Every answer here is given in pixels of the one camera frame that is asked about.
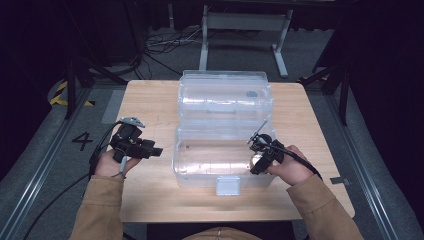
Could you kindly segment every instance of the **clear plastic container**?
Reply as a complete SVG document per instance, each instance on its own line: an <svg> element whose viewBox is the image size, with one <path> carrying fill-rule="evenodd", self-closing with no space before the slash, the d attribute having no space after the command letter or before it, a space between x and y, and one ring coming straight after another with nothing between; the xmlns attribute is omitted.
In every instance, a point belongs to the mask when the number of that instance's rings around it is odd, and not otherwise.
<svg viewBox="0 0 424 240"><path fill-rule="evenodd" d="M178 104L173 169L180 186L216 187L217 194L236 195L237 188L271 183L275 176L250 173L254 153L247 145L265 120L260 133L275 139L265 73L184 71Z"/></svg>

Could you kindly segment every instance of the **metal rail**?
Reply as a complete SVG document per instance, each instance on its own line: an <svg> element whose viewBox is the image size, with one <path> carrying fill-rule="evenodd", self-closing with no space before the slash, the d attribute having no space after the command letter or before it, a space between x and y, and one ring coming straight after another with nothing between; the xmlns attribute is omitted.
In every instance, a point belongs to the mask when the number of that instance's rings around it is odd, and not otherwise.
<svg viewBox="0 0 424 240"><path fill-rule="evenodd" d="M59 127L59 130L56 136L53 139L50 148L47 150L47 153L43 160L41 161L40 166L35 172L32 179L28 182L25 191L13 210L11 216L6 222L3 230L0 233L0 239L14 239L17 231L19 230L23 220L25 219L29 209L31 208L35 198L38 195L41 187L44 184L44 181L47 178L54 162L56 161L58 152L62 147L63 141L69 132L69 129L72 127L73 122L75 121L78 112L84 106L85 101L90 95L91 89L83 88L81 89L80 96L77 101L77 107L72 116L65 120L62 125Z"/></svg>
<svg viewBox="0 0 424 240"><path fill-rule="evenodd" d="M384 237L384 239L399 239L389 217L387 216L386 210L384 209L383 202L380 197L380 193L371 174L364 166L361 156L358 154L355 142L352 138L352 134L348 127L342 125L338 115L338 107L335 99L332 95L325 96L325 100L331 109L331 114L337 122L337 126L345 140L349 152L353 158L353 169L358 176L359 182L364 190L368 204L374 214L375 220L377 221L378 227Z"/></svg>

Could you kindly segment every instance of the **jacket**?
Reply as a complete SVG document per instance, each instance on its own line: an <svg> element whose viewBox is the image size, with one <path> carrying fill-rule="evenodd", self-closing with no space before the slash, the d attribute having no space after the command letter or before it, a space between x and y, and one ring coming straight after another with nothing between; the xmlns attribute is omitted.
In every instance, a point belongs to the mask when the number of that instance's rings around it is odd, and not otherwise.
<svg viewBox="0 0 424 240"><path fill-rule="evenodd" d="M119 212L123 185L123 179L92 176L76 216L71 240L122 239ZM354 221L318 176L288 188L287 192L306 223L310 239L363 239ZM185 240L216 239L217 236L228 240L259 239L236 229L214 228Z"/></svg>

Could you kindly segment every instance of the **person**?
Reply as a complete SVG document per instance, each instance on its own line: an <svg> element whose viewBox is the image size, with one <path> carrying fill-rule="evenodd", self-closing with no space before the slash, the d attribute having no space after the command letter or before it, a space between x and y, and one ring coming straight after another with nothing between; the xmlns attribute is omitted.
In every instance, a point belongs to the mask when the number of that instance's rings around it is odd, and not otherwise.
<svg viewBox="0 0 424 240"><path fill-rule="evenodd" d="M288 149L306 159L296 146ZM124 175L141 159L129 160L124 174L118 174L120 164L113 160L113 154L114 151L109 150L100 156L78 210L71 240L122 239L119 212ZM267 171L291 185L287 192L306 223L310 239L363 239L355 222L331 190L305 166L286 155L281 164L271 165ZM220 239L259 239L231 228L210 229L185 239L215 239L218 234Z"/></svg>

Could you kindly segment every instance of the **wooden table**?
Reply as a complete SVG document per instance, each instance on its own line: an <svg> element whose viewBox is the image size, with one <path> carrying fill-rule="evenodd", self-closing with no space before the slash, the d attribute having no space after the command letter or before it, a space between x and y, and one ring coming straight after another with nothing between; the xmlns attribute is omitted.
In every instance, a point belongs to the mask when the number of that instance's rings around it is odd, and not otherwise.
<svg viewBox="0 0 424 240"><path fill-rule="evenodd" d="M275 100L273 126L285 145L299 147L321 173L344 208L355 211L343 184L330 178L339 172L302 85L270 83ZM172 170L178 124L178 81L131 81L118 117L137 116L146 128L142 138L163 148L160 157L144 159L125 180L123 222L219 222L301 219L281 179L268 188L242 188L239 196L216 196L214 188L181 188Z"/></svg>

